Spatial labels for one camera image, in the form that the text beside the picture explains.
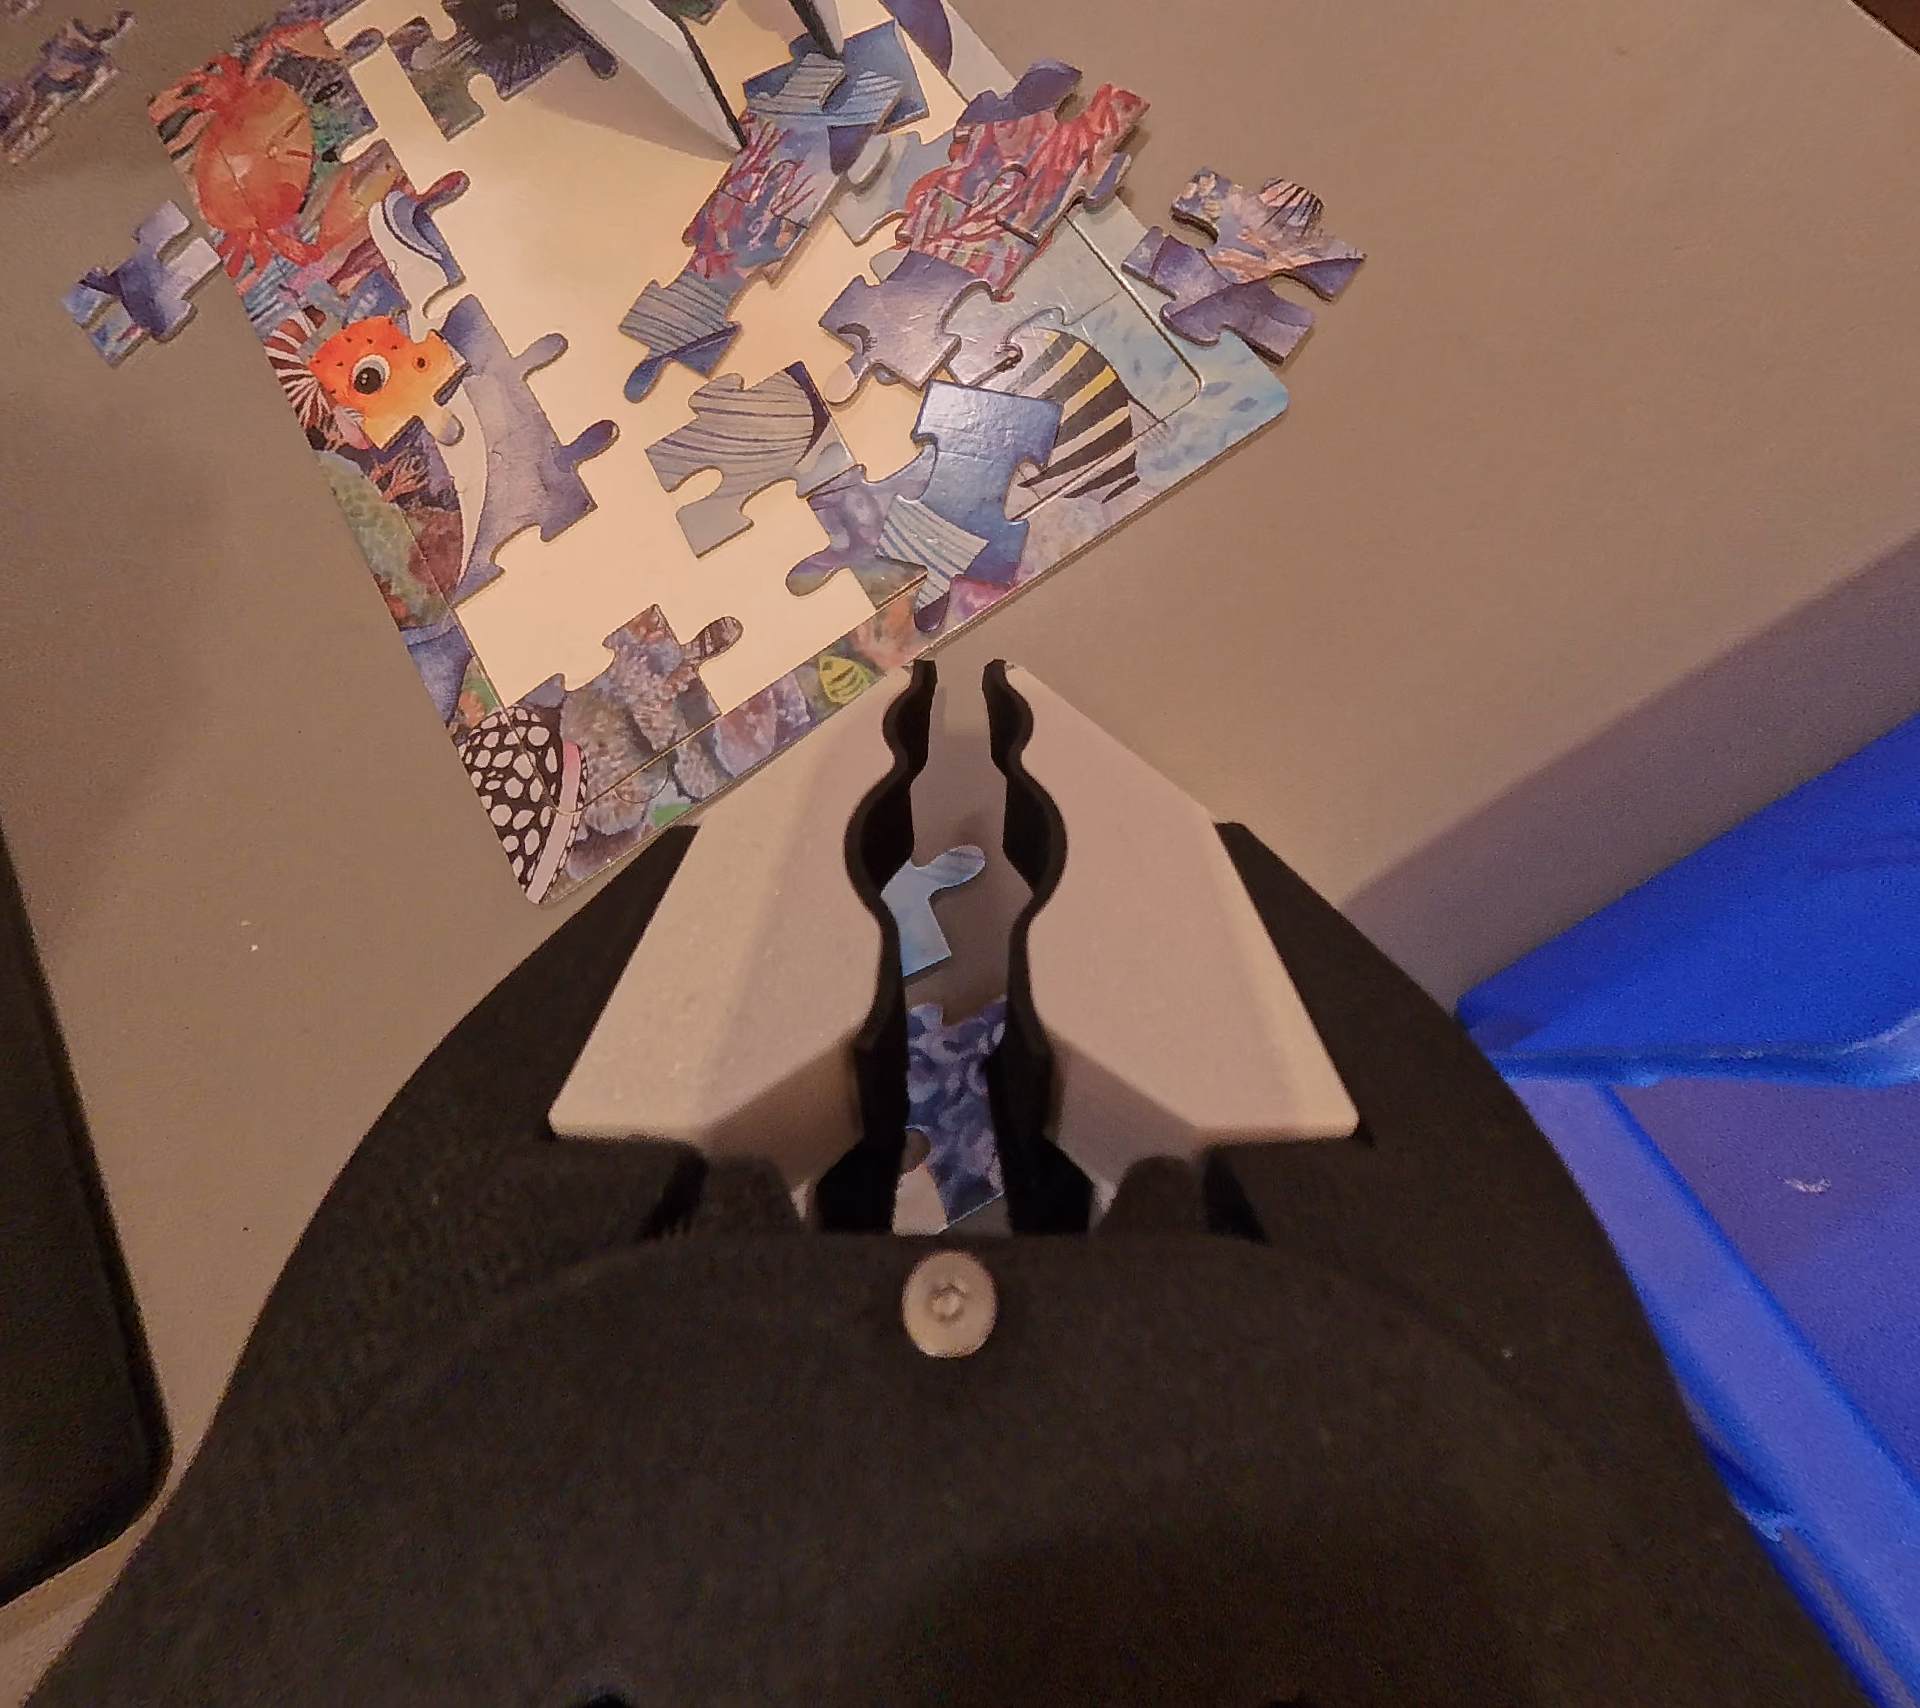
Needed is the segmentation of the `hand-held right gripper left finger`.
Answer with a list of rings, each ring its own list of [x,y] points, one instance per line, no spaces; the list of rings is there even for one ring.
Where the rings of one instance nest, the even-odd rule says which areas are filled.
[[[713,804],[564,1081],[559,1137],[772,1164],[827,1229],[887,1234],[908,1115],[899,928],[923,657]]]

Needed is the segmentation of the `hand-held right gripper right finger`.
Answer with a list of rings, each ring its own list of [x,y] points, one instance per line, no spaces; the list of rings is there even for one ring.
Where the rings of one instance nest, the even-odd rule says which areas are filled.
[[[982,674],[1027,887],[986,1079],[1010,1226],[1082,1234],[1152,1160],[1359,1124],[1212,813],[1031,672]]]

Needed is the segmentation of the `black sea urchin puzzle piece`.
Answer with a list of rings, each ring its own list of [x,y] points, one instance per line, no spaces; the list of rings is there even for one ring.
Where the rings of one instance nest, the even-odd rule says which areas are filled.
[[[441,0],[450,36],[413,15],[386,34],[386,45],[420,96],[437,131],[452,139],[483,117],[471,82],[486,77],[508,101],[565,60],[609,79],[618,60],[586,36],[551,0]]]

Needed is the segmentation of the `light blue anemone puzzle piece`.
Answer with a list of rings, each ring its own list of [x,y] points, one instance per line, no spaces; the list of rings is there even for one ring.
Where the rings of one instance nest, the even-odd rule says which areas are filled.
[[[879,898],[895,925],[903,980],[923,975],[950,959],[952,944],[937,914],[937,898],[977,880],[986,866],[979,845],[959,843],[925,861],[905,859],[886,880]]]

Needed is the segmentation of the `sea print puzzle board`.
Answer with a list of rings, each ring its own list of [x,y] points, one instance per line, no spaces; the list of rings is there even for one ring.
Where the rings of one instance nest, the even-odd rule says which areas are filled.
[[[846,29],[898,22],[925,113],[872,135],[836,174],[824,207],[777,274],[759,272],[732,306],[737,335],[699,376],[668,364],[628,401],[641,347],[618,322],[649,284],[689,262],[684,232],[732,164],[618,68],[598,77],[579,53],[500,99],[470,86],[483,117],[443,138],[386,34],[421,15],[452,36],[441,0],[299,0],[215,53],[151,104],[155,133],[180,170],[282,396],[314,451],[376,589],[381,593],[443,731],[508,861],[541,905],[621,861],[660,832],[851,705],[895,668],[1034,586],[1080,549],[1169,495],[1277,424],[1287,391],[1274,364],[1235,335],[1196,346],[1160,322],[1163,298],[1123,267],[1145,233],[1120,202],[1078,202],[1041,240],[1020,240],[982,275],[1001,298],[1024,266],[1071,226],[1114,272],[1198,378],[1198,393],[1138,443],[1143,493],[1131,506],[1052,500],[1020,519],[1025,540],[1010,584],[964,573],[925,606],[910,586],[875,607],[849,568],[795,596],[786,575],[825,544],[789,480],[742,504],[749,528],[696,555],[675,509],[708,495],[715,471],[660,483],[647,446],[693,415],[691,393],[728,373],[746,386],[801,361],[818,378],[849,347],[820,325],[847,282],[882,280],[908,253],[895,240],[908,192],[953,155],[953,123],[982,91],[1015,77],[947,0],[836,0]],[[732,96],[789,57],[803,36],[784,0],[724,0],[687,36]],[[461,170],[467,192],[437,214],[464,280],[415,313],[369,236],[369,211],[397,183],[423,190]],[[307,353],[346,325],[392,315],[411,338],[437,334],[461,295],[486,306],[512,351],[559,332],[568,349],[529,376],[558,440],[609,419],[618,436],[579,467],[596,509],[561,536],[525,528],[495,552],[500,575],[454,603],[487,482],[487,448],[464,419],[457,386],[433,428],[411,426],[380,450],[347,442]],[[854,466],[870,480],[919,457],[913,426],[925,389],[865,376],[827,401]],[[579,751],[561,734],[561,701],[609,663],[605,638],[658,606],[678,639],[734,615],[742,638],[701,670],[719,713],[673,750],[581,802]]]

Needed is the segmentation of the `lavender coral orange puzzle piece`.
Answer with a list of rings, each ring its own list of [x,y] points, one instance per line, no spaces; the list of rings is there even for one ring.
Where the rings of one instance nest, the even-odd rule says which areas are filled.
[[[1006,999],[956,1021],[936,1001],[919,1001],[905,1019],[908,1127],[923,1137],[944,1226],[956,1226],[1001,1197],[987,1059],[1001,1040]]]

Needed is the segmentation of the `red green coral puzzle piece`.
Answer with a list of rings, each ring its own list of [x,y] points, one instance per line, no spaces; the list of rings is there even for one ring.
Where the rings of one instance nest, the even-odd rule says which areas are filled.
[[[959,154],[911,183],[895,242],[910,253],[932,255],[987,275],[992,262],[1020,246],[1010,227],[1027,186],[1027,166],[993,144]]]

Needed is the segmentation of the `red coral purple puzzle piece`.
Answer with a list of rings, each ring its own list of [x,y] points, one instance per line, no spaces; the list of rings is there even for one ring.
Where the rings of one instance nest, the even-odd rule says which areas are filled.
[[[1099,84],[1086,105],[1063,113],[1082,77],[1076,65],[1045,57],[1012,88],[968,99],[953,123],[956,194],[965,207],[1040,244],[1076,204],[1099,205],[1115,194],[1131,164],[1123,142],[1148,99]]]

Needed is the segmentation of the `lavender bubble puzzle piece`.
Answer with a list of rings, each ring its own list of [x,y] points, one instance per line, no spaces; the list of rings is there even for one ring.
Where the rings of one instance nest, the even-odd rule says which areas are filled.
[[[19,164],[45,146],[62,113],[95,99],[118,76],[116,45],[136,15],[119,9],[106,25],[67,17],[41,39],[21,76],[2,84],[2,157]]]

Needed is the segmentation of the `lavender white whale puzzle piece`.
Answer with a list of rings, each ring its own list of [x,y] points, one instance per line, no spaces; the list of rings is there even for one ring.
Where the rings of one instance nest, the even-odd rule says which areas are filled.
[[[457,391],[461,419],[479,431],[489,451],[512,453],[559,446],[554,424],[529,386],[529,376],[568,351],[564,332],[549,329],[525,347],[510,349],[476,293],[464,293],[450,304],[437,332],[465,366]]]

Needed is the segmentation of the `purple eyelash puzzle piece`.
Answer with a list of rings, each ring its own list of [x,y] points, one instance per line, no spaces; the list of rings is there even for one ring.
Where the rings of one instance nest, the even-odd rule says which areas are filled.
[[[821,398],[846,404],[873,372],[923,389],[957,349],[947,315],[987,287],[987,277],[917,250],[908,250],[877,282],[849,280],[820,315],[821,329],[847,346],[843,366],[818,376]]]

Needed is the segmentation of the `orange print puzzle piece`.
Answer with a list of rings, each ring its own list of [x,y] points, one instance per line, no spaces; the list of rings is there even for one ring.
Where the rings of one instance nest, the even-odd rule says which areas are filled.
[[[303,366],[347,442],[380,450],[410,428],[433,429],[467,373],[467,358],[443,334],[413,338],[386,313],[332,332]]]

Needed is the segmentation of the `purple white sail puzzle piece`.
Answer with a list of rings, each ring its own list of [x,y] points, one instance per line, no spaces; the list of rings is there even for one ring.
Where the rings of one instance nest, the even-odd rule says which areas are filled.
[[[551,542],[598,509],[586,480],[583,461],[605,453],[618,437],[618,424],[598,419],[572,442],[559,442],[544,415],[486,429],[487,480],[467,542],[465,565],[448,591],[461,603],[487,587],[500,573],[498,552],[514,536],[536,529]]]

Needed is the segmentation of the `lavender pink spiky puzzle piece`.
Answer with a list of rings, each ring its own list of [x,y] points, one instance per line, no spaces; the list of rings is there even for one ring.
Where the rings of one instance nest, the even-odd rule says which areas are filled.
[[[1287,280],[1320,301],[1337,299],[1366,262],[1327,227],[1321,200],[1287,178],[1258,188],[1198,167],[1172,200],[1175,221],[1204,240],[1148,227],[1120,267],[1162,298],[1160,322],[1196,347],[1233,335],[1282,366],[1316,325],[1316,311],[1280,290]]]

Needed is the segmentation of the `blue red coral puzzle piece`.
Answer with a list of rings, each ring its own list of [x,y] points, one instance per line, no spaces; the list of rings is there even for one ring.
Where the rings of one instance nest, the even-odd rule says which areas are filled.
[[[748,111],[740,128],[742,150],[684,230],[685,267],[712,284],[777,274],[838,186],[820,119]]]

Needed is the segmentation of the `red tipped tail puzzle piece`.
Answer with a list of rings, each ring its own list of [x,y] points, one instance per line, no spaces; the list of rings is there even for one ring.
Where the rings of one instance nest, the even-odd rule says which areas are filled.
[[[413,313],[423,313],[430,299],[465,280],[437,214],[467,188],[467,174],[452,170],[423,188],[396,183],[367,211],[371,244],[386,262],[405,308]]]

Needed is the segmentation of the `navy striped puzzle piece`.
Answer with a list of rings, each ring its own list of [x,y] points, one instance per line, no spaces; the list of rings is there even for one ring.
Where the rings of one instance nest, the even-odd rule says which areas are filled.
[[[668,364],[712,376],[740,334],[732,309],[746,285],[748,275],[740,272],[708,275],[693,264],[685,264],[673,280],[652,280],[618,322],[618,332],[639,346],[639,358],[621,386],[623,399],[641,401]]]

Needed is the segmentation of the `mottled lavender yellow fish piece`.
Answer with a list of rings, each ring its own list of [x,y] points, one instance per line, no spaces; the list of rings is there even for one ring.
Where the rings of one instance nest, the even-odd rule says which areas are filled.
[[[805,493],[803,502],[815,515],[825,542],[787,569],[786,589],[794,596],[812,593],[838,569],[851,569],[870,601],[883,607],[901,591],[915,587],[925,568],[883,553],[879,538],[895,502],[923,493],[932,459],[934,450],[922,448],[917,459],[879,478],[870,478],[865,467],[855,464]]]

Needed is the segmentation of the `purple blue white puzzle piece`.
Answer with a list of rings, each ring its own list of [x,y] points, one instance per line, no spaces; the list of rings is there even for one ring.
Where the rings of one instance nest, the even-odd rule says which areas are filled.
[[[59,295],[94,351],[119,368],[146,344],[164,344],[196,318],[194,293],[221,270],[218,250],[172,200],[133,230],[131,250],[94,266]]]

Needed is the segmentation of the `blue plastic bin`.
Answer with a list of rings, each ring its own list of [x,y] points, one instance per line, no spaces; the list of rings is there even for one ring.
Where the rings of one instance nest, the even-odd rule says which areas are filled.
[[[1763,1550],[1918,1700],[1918,719],[1465,989]]]

